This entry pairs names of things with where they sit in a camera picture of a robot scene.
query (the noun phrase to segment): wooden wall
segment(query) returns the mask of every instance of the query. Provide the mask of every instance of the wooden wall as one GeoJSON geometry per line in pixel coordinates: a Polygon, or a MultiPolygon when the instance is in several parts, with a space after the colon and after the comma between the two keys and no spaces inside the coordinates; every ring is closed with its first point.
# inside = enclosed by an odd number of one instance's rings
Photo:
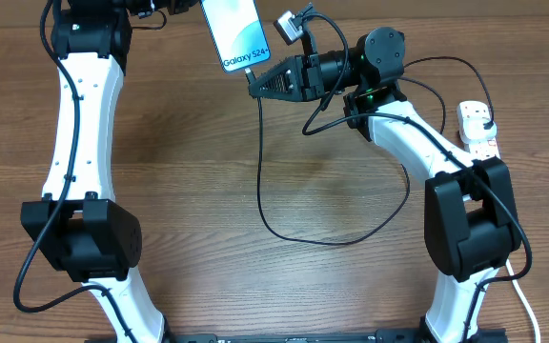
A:
{"type": "MultiPolygon", "coordinates": [[[[0,0],[0,27],[37,26],[45,3],[46,0],[0,0]]],[[[262,19],[271,21],[284,10],[299,10],[308,0],[256,0],[256,3],[262,19]]],[[[549,15],[549,0],[314,0],[313,3],[334,19],[549,15]]],[[[173,22],[202,20],[199,7],[172,19],[173,22]]]]}

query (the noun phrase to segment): white arm segment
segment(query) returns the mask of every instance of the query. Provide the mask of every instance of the white arm segment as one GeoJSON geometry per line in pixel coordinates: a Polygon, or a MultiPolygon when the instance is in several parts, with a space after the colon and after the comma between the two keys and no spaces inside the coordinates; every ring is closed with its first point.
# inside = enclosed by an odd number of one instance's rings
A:
{"type": "MultiPolygon", "coordinates": [[[[379,112],[410,117],[423,128],[427,129],[446,150],[450,151],[465,166],[472,166],[475,156],[463,151],[449,142],[415,111],[410,101],[393,102],[378,108],[379,112]]],[[[456,172],[459,167],[446,159],[434,144],[415,127],[404,122],[382,118],[369,117],[370,136],[381,148],[395,156],[401,164],[424,185],[424,182],[439,172],[456,172]]],[[[477,272],[465,282],[457,282],[453,276],[442,272],[437,274],[436,294],[431,308],[425,316],[427,327],[437,342],[458,343],[463,335],[464,323],[469,312],[476,284],[497,274],[498,269],[488,269],[477,272]]],[[[474,315],[470,322],[468,336],[478,330],[478,314],[485,292],[480,293],[474,315]]]]}
{"type": "MultiPolygon", "coordinates": [[[[129,269],[129,275],[124,281],[118,281],[114,277],[91,279],[84,285],[102,285],[110,290],[120,312],[131,329],[132,334],[141,343],[160,343],[164,335],[164,316],[153,305],[148,291],[143,284],[139,270],[129,269]]],[[[118,343],[131,343],[124,335],[124,330],[115,316],[112,305],[106,296],[101,296],[100,291],[91,291],[99,301],[103,311],[109,318],[115,329],[118,343]]]]}
{"type": "MultiPolygon", "coordinates": [[[[96,192],[99,199],[115,201],[112,186],[113,113],[124,82],[118,63],[98,58],[96,52],[70,53],[61,60],[68,70],[80,97],[80,135],[67,200],[81,200],[86,192],[96,192]]],[[[65,76],[59,71],[61,103],[56,129],[56,145],[48,180],[42,196],[52,194],[58,200],[70,158],[73,135],[73,99],[65,76]]]]}
{"type": "MultiPolygon", "coordinates": [[[[410,117],[427,129],[439,143],[450,151],[465,166],[472,166],[475,159],[466,151],[449,142],[427,124],[415,111],[410,101],[396,101],[378,108],[379,112],[410,117]]],[[[390,152],[413,175],[418,183],[424,182],[438,172],[456,172],[457,165],[448,161],[434,144],[417,128],[402,121],[382,117],[368,118],[372,140],[384,150],[390,152]]]]}

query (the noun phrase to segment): white power adapter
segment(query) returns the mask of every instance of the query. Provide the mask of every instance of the white power adapter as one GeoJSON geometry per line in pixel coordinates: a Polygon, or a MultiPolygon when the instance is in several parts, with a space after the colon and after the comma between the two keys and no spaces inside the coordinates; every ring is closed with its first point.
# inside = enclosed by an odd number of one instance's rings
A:
{"type": "Polygon", "coordinates": [[[457,107],[458,133],[465,144],[465,150],[479,159],[499,156],[497,145],[497,124],[490,129],[484,125],[491,120],[486,104],[479,101],[463,101],[457,107]]]}

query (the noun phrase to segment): smartphone screen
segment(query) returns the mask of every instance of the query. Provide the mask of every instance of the smartphone screen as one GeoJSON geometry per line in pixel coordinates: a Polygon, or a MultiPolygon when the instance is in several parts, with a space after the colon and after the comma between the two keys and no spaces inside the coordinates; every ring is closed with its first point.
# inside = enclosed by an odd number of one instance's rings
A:
{"type": "Polygon", "coordinates": [[[254,0],[201,0],[200,5],[225,72],[271,57],[254,0]]]}

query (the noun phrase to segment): wood plank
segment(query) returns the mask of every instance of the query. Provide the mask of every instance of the wood plank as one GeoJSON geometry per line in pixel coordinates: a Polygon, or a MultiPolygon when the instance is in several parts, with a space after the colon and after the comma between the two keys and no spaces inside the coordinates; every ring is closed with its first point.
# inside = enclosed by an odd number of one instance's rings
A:
{"type": "MultiPolygon", "coordinates": [[[[315,0],[313,3],[319,11],[334,19],[549,15],[549,1],[539,0],[346,0],[344,6],[340,6],[338,0],[315,0]]],[[[45,0],[24,0],[18,5],[11,5],[6,0],[0,0],[0,27],[36,27],[45,4],[45,0]]],[[[262,20],[272,22],[285,10],[296,12],[308,1],[258,0],[256,4],[262,20]]],[[[199,6],[170,20],[171,23],[204,23],[199,6]]],[[[156,16],[144,22],[160,22],[160,18],[156,16]]]]}
{"type": "MultiPolygon", "coordinates": [[[[535,255],[520,283],[549,341],[549,17],[340,21],[349,42],[376,26],[406,33],[407,60],[435,54],[475,63],[497,110],[501,153],[535,255]]],[[[322,51],[340,43],[315,23],[322,51]]],[[[274,60],[299,53],[267,27],[274,60]]],[[[113,178],[118,202],[138,216],[140,268],[153,302],[178,333],[332,333],[412,327],[429,308],[436,269],[424,248],[423,200],[412,180],[404,210],[356,247],[286,243],[263,228],[254,201],[255,102],[242,72],[224,74],[203,24],[137,32],[116,110],[113,178]]],[[[449,105],[445,135],[458,142],[455,104],[483,100],[464,66],[429,62],[407,75],[434,86],[449,105]]],[[[0,30],[0,341],[80,342],[112,331],[88,295],[27,315],[11,289],[31,241],[18,223],[22,201],[39,198],[51,162],[58,112],[55,68],[35,29],[0,30]]],[[[439,125],[434,96],[402,85],[421,115],[439,125]]],[[[319,120],[341,114],[337,98],[319,120]]],[[[400,168],[346,127],[303,137],[315,104],[265,101],[267,216],[295,237],[342,240],[381,222],[402,197],[400,168]]],[[[521,252],[513,254],[517,268],[521,252]]],[[[71,290],[39,255],[23,289],[29,304],[71,290]]],[[[510,285],[489,289],[484,327],[511,341],[531,328],[510,285]]]]}

